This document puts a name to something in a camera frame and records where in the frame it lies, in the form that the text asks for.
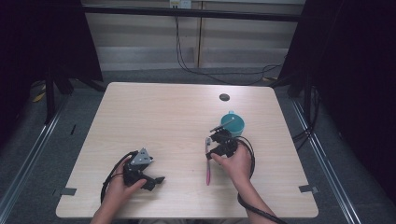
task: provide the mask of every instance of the wooden table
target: wooden table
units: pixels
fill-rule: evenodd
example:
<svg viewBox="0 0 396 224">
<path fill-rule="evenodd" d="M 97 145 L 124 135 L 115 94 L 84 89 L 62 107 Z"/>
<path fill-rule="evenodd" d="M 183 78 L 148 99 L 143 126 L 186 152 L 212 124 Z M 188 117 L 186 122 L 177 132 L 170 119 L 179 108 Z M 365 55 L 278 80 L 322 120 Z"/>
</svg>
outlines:
<svg viewBox="0 0 396 224">
<path fill-rule="evenodd" d="M 222 93 L 231 99 L 221 101 Z M 115 163 L 145 147 L 155 160 L 145 175 L 166 178 L 153 191 L 140 189 L 118 217 L 246 217 L 232 182 L 214 161 L 211 183 L 205 182 L 205 138 L 229 110 L 245 120 L 242 135 L 256 156 L 252 183 L 267 204 L 279 217 L 315 217 L 312 193 L 299 190 L 308 183 L 272 89 L 148 83 L 107 87 L 66 185 L 76 194 L 62 196 L 56 214 L 92 217 Z"/>
</svg>

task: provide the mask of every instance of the black curtain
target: black curtain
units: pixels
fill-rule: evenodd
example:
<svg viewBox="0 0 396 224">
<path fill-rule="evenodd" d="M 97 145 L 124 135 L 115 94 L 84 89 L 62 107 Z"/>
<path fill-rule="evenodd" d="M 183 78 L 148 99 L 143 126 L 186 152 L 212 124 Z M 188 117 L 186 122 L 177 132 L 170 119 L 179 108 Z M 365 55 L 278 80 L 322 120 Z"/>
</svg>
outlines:
<svg viewBox="0 0 396 224">
<path fill-rule="evenodd" d="M 299 22 L 279 78 L 292 77 L 292 94 L 312 78 L 341 135 L 396 203 L 396 1 L 306 0 L 303 14 L 325 20 Z"/>
<path fill-rule="evenodd" d="M 49 68 L 58 76 L 102 80 L 91 32 L 79 0 L 6 0 L 0 3 L 0 144 Z"/>
</svg>

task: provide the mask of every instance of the black cable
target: black cable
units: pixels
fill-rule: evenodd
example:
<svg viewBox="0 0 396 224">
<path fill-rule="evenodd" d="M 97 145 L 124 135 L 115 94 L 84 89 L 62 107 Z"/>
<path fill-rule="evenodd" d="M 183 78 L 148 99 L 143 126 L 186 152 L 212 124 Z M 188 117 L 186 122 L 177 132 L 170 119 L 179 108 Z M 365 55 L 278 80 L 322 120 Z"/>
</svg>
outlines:
<svg viewBox="0 0 396 224">
<path fill-rule="evenodd" d="M 103 183 L 103 186 L 102 186 L 102 191 L 101 191 L 101 194 L 100 194 L 100 203 L 102 203 L 102 202 L 103 202 L 103 199 L 105 198 L 107 186 L 108 186 L 108 184 L 110 183 L 111 179 L 112 179 L 114 176 L 122 175 L 122 174 L 115 174 L 115 175 L 113 175 L 114 171 L 117 170 L 117 167 L 120 166 L 120 164 L 123 162 L 123 160 L 125 160 L 127 157 L 131 156 L 132 154 L 133 154 L 133 152 L 129 152 L 128 154 L 126 154 L 125 156 L 123 156 L 122 159 L 120 159 L 120 161 L 117 162 L 117 164 L 114 166 L 113 170 L 111 170 L 110 174 L 107 176 L 107 178 L 106 178 L 106 180 L 105 180 L 105 182 Z"/>
<path fill-rule="evenodd" d="M 36 81 L 30 86 L 30 89 L 33 89 L 33 88 L 36 88 L 38 86 L 44 85 L 45 83 L 46 83 L 46 81 L 44 81 L 44 80 Z"/>
<path fill-rule="evenodd" d="M 316 88 L 314 87 L 314 97 L 312 99 L 312 103 L 315 106 L 315 115 L 312 121 L 308 121 L 308 127 L 302 131 L 301 133 L 295 135 L 293 137 L 293 142 L 296 143 L 298 141 L 300 141 L 303 137 L 305 137 L 304 141 L 296 148 L 297 151 L 299 151 L 303 145 L 305 144 L 305 142 L 311 137 L 312 132 L 314 131 L 316 122 L 318 120 L 318 110 L 319 110 L 319 104 L 320 104 L 320 97 L 318 95 L 318 92 L 316 90 Z"/>
<path fill-rule="evenodd" d="M 249 176 L 249 178 L 251 178 L 251 177 L 253 176 L 254 168 L 255 168 L 255 163 L 256 163 L 256 162 L 255 162 L 256 159 L 255 159 L 255 157 L 254 157 L 253 146 L 252 146 L 252 145 L 250 144 L 250 142 L 246 139 L 246 137 L 243 137 L 243 136 L 236 136 L 234 139 L 236 140 L 236 142 L 241 143 L 241 144 L 248 150 L 248 152 L 250 153 L 251 164 L 250 164 L 250 176 Z M 241 197 L 241 195 L 240 195 L 239 193 L 238 193 L 237 199 L 238 199 L 238 202 L 239 202 L 243 207 L 245 207 L 247 210 L 249 210 L 249 211 L 251 211 L 251 212 L 253 212 L 253 213 L 255 213 L 255 214 L 257 214 L 257 215 L 259 215 L 259 216 L 261 216 L 261 217 L 266 217 L 266 218 L 268 218 L 269 220 L 274 221 L 275 223 L 286 224 L 286 222 L 283 221 L 282 219 L 280 219 L 280 218 L 278 218 L 278 217 L 275 217 L 275 216 L 273 216 L 273 215 L 271 215 L 271 214 L 269 214 L 269 213 L 266 213 L 266 212 L 264 212 L 264 211 L 262 211 L 262 210 L 260 210 L 260 209 L 258 209 L 258 208 L 256 208 L 256 207 L 251 206 L 250 204 L 246 203 L 246 202 L 242 199 L 242 197 Z"/>
<path fill-rule="evenodd" d="M 269 72 L 279 66 L 282 66 L 282 63 L 281 64 L 269 64 L 269 65 L 264 66 L 264 68 L 260 72 L 252 72 L 252 73 L 202 73 L 202 72 L 192 71 L 185 64 L 183 55 L 181 52 L 180 36 L 179 36 L 179 29 L 178 29 L 178 17 L 177 16 L 175 16 L 175 23 L 176 23 L 176 36 L 177 36 L 177 38 L 176 38 L 176 40 L 177 40 L 177 62 L 178 62 L 178 65 L 186 72 L 193 73 L 195 75 L 210 77 L 216 81 L 219 81 L 221 83 L 228 84 L 228 85 L 250 86 L 250 85 L 254 85 L 254 84 L 262 81 L 262 79 L 264 78 L 264 73 Z M 218 75 L 261 75 L 261 76 L 260 76 L 260 78 L 258 78 L 257 80 L 254 80 L 252 82 L 240 84 L 240 83 L 227 82 L 227 81 L 224 81 L 217 77 L 212 77 L 212 76 L 218 76 Z"/>
</svg>

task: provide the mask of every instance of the gray floor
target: gray floor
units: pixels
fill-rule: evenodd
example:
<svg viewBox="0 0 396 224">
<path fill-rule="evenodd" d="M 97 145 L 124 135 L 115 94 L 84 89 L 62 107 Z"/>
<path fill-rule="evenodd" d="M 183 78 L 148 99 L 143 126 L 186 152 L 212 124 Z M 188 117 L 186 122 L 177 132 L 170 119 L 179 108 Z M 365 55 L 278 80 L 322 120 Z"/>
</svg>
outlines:
<svg viewBox="0 0 396 224">
<path fill-rule="evenodd" d="M 205 72 L 255 72 L 260 68 L 246 69 L 206 69 Z M 276 77 L 279 68 L 266 73 L 266 77 Z M 261 79 L 260 75 L 221 75 L 213 76 L 233 84 L 247 84 Z M 112 81 L 159 82 L 159 83 L 197 83 L 221 85 L 212 77 L 194 75 L 181 69 L 137 70 L 133 72 L 104 72 L 104 85 Z M 256 86 L 266 86 L 268 82 L 258 82 Z M 89 220 L 61 219 L 56 217 L 55 209 L 59 197 L 53 191 L 65 186 L 71 174 L 78 153 L 91 126 L 95 112 L 103 97 L 102 92 L 94 91 L 84 84 L 74 82 L 75 91 L 70 96 L 58 95 L 57 104 L 65 102 L 64 110 L 42 153 L 31 169 L 19 197 L 7 216 L 7 223 L 89 223 Z M 287 87 L 276 88 L 276 96 L 282 108 L 290 134 L 302 131 L 292 100 L 286 94 Z M 32 89 L 32 97 L 39 88 Z M 2 148 L 0 155 L 0 195 L 4 199 L 14 177 L 24 164 L 32 145 L 43 129 L 46 107 L 45 99 L 39 103 L 26 104 L 12 137 Z M 370 174 L 356 160 L 343 142 L 326 109 L 321 106 L 315 133 L 334 171 L 353 203 L 361 223 L 396 223 L 396 209 L 377 185 Z M 323 173 L 317 156 L 307 142 L 299 151 L 305 174 L 311 186 L 317 187 L 314 194 L 319 215 L 312 219 L 287 219 L 288 223 L 348 223 L 339 202 L 334 196 L 331 185 Z"/>
</svg>

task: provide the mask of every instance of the aluminum rail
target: aluminum rail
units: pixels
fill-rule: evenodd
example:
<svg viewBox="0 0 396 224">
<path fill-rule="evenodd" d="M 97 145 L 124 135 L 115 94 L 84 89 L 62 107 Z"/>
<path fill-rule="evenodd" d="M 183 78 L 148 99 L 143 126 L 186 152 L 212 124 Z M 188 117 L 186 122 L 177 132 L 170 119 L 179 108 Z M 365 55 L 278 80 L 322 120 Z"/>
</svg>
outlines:
<svg viewBox="0 0 396 224">
<path fill-rule="evenodd" d="M 32 173 L 35 164 L 44 150 L 52 131 L 54 130 L 56 124 L 58 123 L 61 112 L 67 103 L 68 98 L 63 99 L 60 103 L 57 113 L 55 113 L 53 119 L 49 124 L 46 124 L 42 129 L 40 135 L 37 137 L 35 144 L 30 150 L 29 155 L 26 157 L 21 169 L 18 171 L 17 175 L 14 177 L 11 185 L 8 187 L 5 195 L 0 202 L 0 224 L 5 224 L 11 210 L 17 201 L 18 197 L 25 186 L 29 175 Z"/>
<path fill-rule="evenodd" d="M 300 15 L 292 15 L 292 14 L 271 14 L 271 13 L 167 8 L 167 7 L 116 7 L 116 6 L 92 5 L 92 4 L 83 4 L 81 6 L 56 5 L 56 4 L 38 4 L 38 5 L 27 4 L 27 5 L 20 5 L 20 7 L 32 7 L 35 10 L 56 9 L 56 10 L 68 10 L 68 11 L 82 11 L 86 13 L 146 15 L 146 16 L 178 16 L 178 17 L 215 18 L 215 19 L 251 20 L 251 21 L 289 21 L 289 22 L 326 21 L 324 18 L 302 17 Z"/>
<path fill-rule="evenodd" d="M 294 109 L 297 113 L 297 116 L 303 125 L 304 129 L 308 128 L 308 124 L 306 123 L 304 117 L 304 111 L 301 107 L 300 103 L 293 100 L 292 101 Z M 346 220 L 350 224 L 361 224 L 361 220 L 359 219 L 358 213 L 356 212 L 355 206 L 352 201 L 349 199 L 346 190 L 344 189 L 341 181 L 339 180 L 337 174 L 332 168 L 332 164 L 330 163 L 329 158 L 326 155 L 323 147 L 321 146 L 317 136 L 314 133 L 311 133 L 309 137 L 309 141 L 311 143 L 312 148 L 318 158 L 318 162 L 323 170 L 323 173 L 326 175 L 326 178 L 329 182 L 330 187 L 332 188 L 332 192 L 334 193 L 335 198 L 337 199 L 338 204 L 341 207 L 341 210 L 346 217 Z"/>
</svg>

